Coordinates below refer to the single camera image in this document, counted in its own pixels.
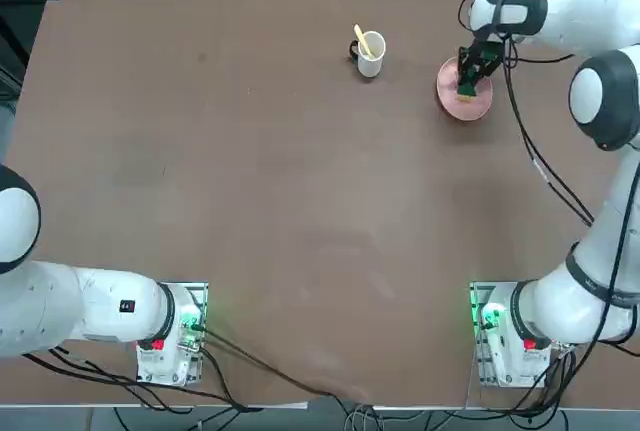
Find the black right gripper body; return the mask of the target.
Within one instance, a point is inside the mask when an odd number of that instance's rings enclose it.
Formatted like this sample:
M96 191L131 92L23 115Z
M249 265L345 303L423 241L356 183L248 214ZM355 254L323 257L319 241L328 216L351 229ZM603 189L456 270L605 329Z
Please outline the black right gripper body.
M475 39L470 47L470 56L476 61L503 61L503 42Z

